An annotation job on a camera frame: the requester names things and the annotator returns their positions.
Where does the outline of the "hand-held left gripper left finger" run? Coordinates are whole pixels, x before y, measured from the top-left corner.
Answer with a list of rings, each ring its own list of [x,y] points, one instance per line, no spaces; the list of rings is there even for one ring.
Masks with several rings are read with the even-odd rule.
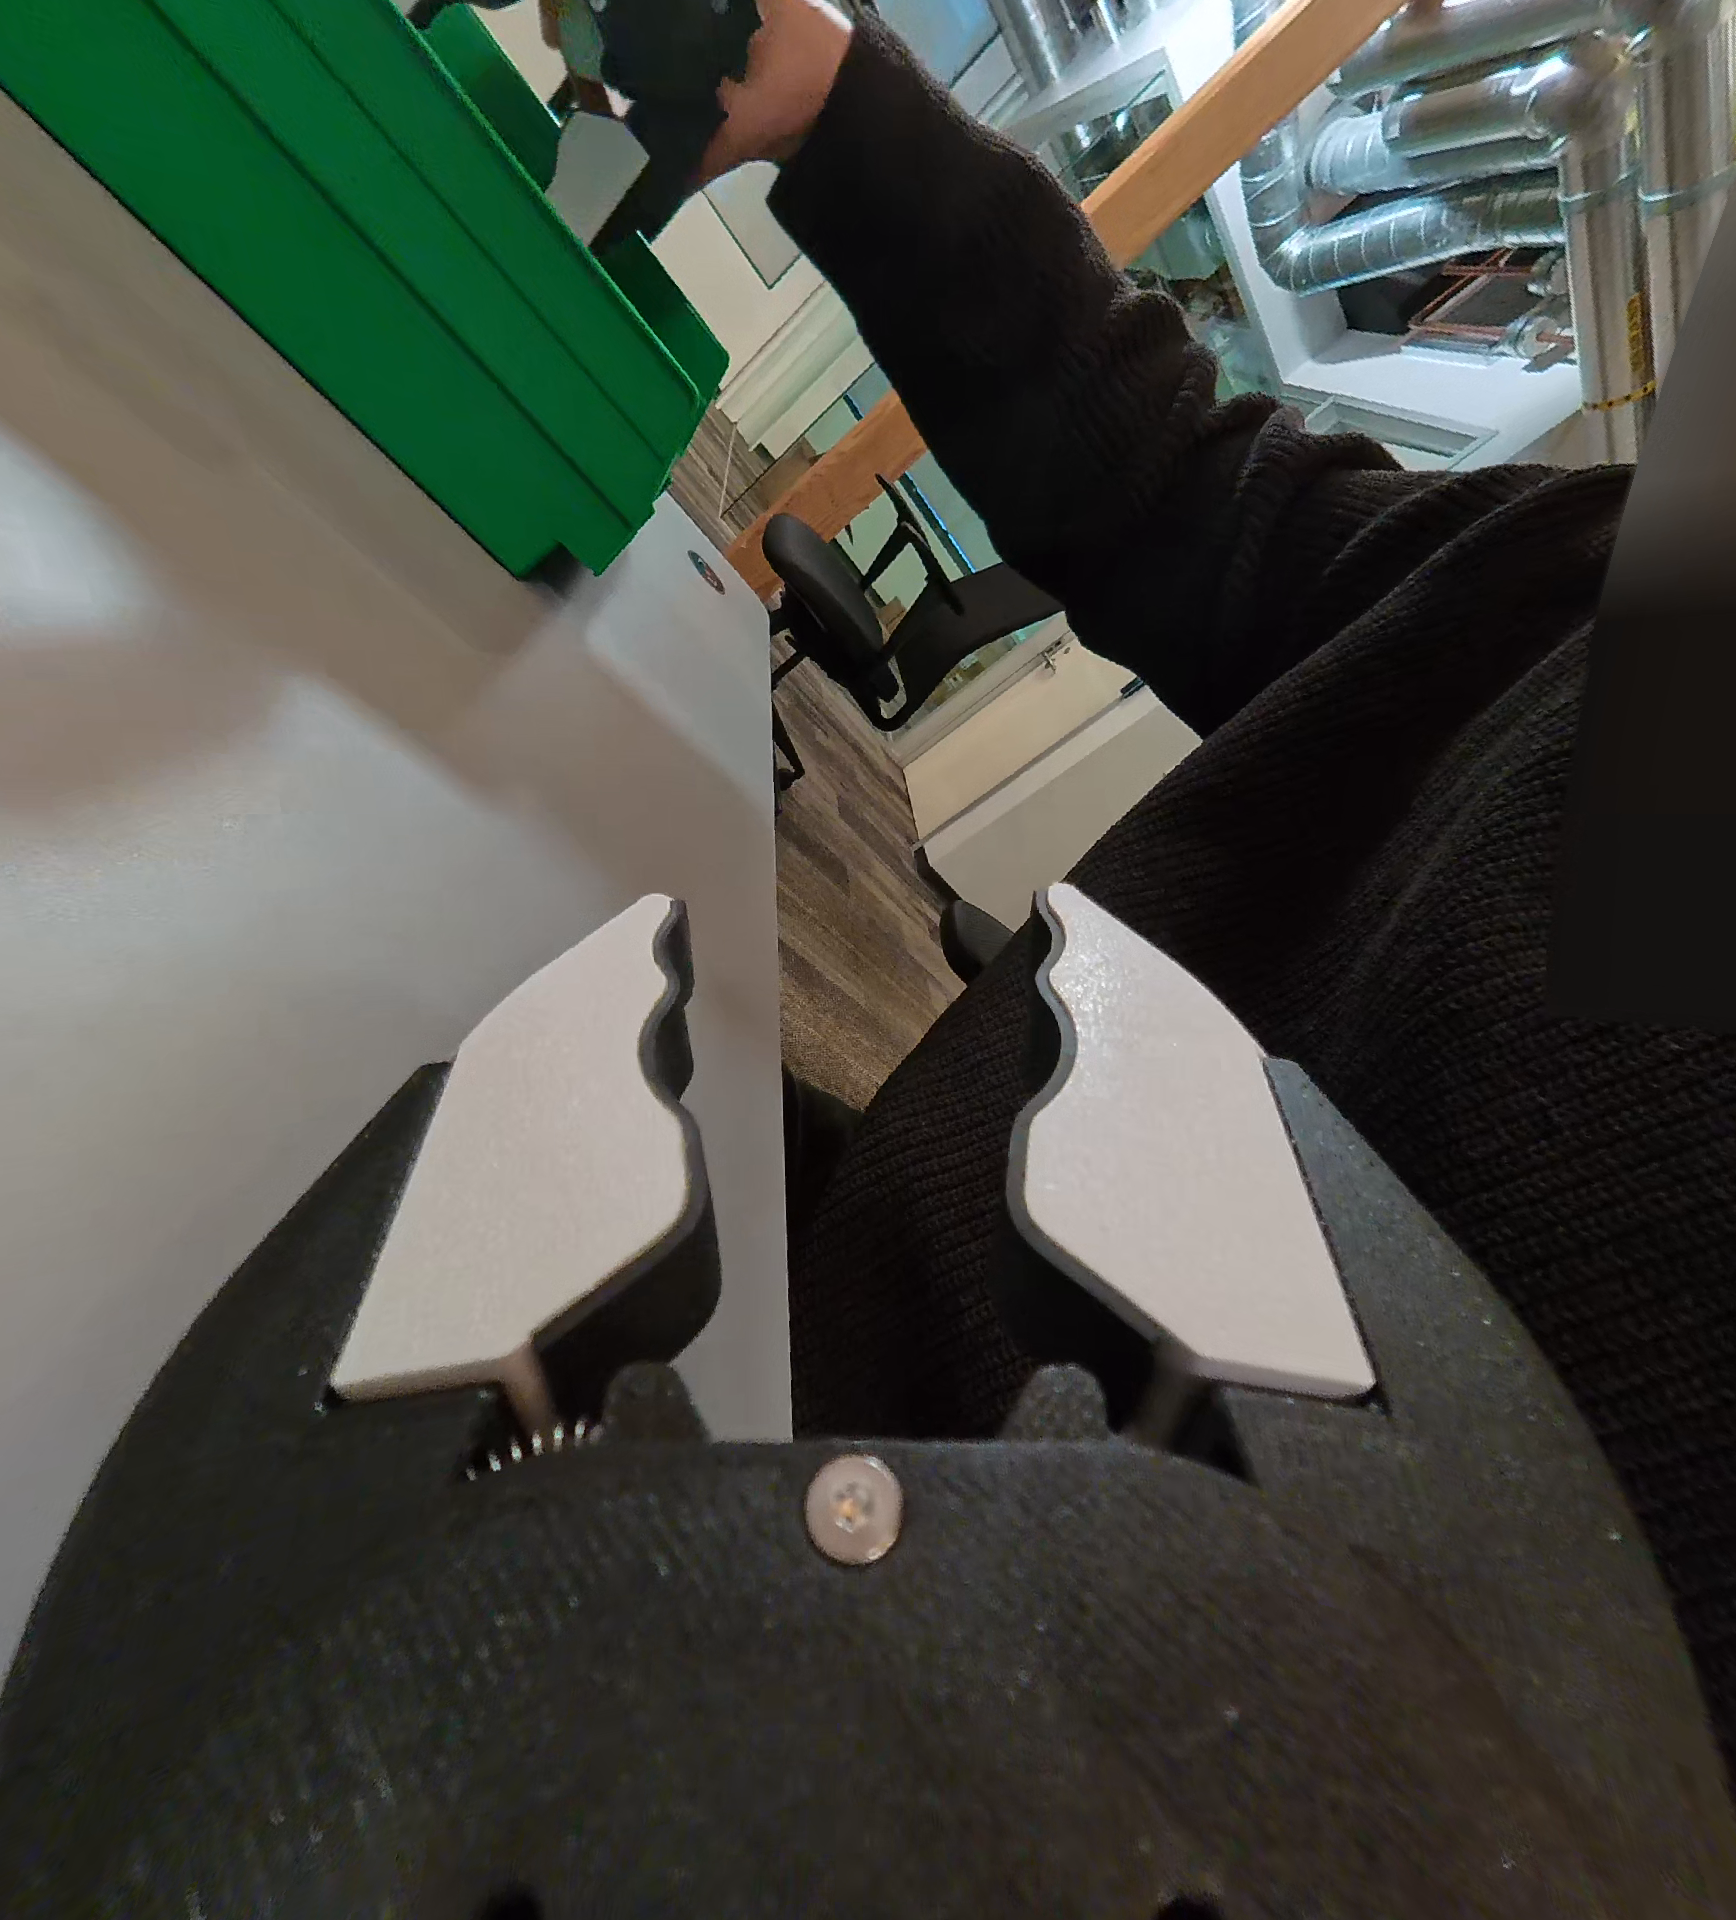
[[[458,1046],[328,1384],[344,1401],[497,1388],[520,1428],[598,1415],[720,1294],[687,903],[646,893]]]

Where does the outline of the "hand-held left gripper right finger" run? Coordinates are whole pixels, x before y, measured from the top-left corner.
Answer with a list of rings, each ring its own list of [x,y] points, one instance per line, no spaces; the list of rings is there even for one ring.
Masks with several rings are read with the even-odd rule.
[[[1022,1344],[1096,1374],[1110,1426],[1154,1448],[1217,1388],[1368,1399],[1378,1370],[1262,1043],[1073,882],[1035,925],[1037,1086],[1007,1157]]]

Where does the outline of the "green plastic bin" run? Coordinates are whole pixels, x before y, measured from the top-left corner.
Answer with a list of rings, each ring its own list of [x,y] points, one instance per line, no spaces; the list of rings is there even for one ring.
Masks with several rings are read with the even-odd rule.
[[[729,372],[469,6],[0,1],[0,89],[517,577],[606,572]]]

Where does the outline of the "person's right forearm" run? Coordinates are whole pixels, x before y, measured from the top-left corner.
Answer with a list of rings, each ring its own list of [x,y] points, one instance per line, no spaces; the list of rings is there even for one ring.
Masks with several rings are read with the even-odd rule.
[[[1210,735],[1323,645],[1297,602],[1419,475],[1273,395],[1221,400],[1186,311],[879,19],[843,36],[771,206],[1093,651]]]

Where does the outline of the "person's right hand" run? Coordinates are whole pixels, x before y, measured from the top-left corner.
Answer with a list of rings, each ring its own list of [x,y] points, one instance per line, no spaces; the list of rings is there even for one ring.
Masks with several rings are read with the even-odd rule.
[[[697,170],[697,186],[752,164],[782,165],[808,140],[836,84],[853,17],[829,1],[759,1],[741,78],[719,88],[722,119]]]

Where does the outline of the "person's black sweater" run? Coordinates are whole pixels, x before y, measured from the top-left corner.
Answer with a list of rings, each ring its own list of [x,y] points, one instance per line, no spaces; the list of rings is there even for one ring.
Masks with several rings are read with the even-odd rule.
[[[1644,1523],[1736,1787],[1736,1036],[1547,958],[1629,466],[1290,432],[1135,489],[957,477],[1200,746],[1073,871],[1292,1059],[1503,1292]]]

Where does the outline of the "wooden beam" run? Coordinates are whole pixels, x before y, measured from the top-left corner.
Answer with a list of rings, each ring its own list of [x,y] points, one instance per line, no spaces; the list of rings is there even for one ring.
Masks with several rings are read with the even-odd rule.
[[[1375,31],[1397,1],[1289,1],[1093,189],[1081,212],[1117,267],[1133,263]],[[824,537],[844,532],[928,450],[898,393],[883,395],[780,496]]]

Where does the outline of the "black office chair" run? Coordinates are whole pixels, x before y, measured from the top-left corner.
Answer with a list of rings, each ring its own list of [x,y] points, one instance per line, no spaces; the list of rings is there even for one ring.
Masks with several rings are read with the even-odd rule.
[[[891,735],[917,718],[953,669],[993,641],[1043,625],[1063,605],[1004,563],[954,577],[902,489],[887,475],[879,485],[894,528],[868,568],[793,511],[764,523],[760,551],[780,579],[769,631],[789,639],[773,686],[812,662],[876,731]],[[907,553],[922,566],[926,588],[887,629],[874,583]]]

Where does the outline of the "silver metal ducts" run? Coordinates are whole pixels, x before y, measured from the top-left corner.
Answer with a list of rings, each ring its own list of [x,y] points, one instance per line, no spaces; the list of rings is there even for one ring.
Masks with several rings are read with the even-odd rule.
[[[1591,458],[1635,463],[1736,181],[1736,1],[1407,4],[1327,89],[1240,159],[1267,278],[1561,252]]]

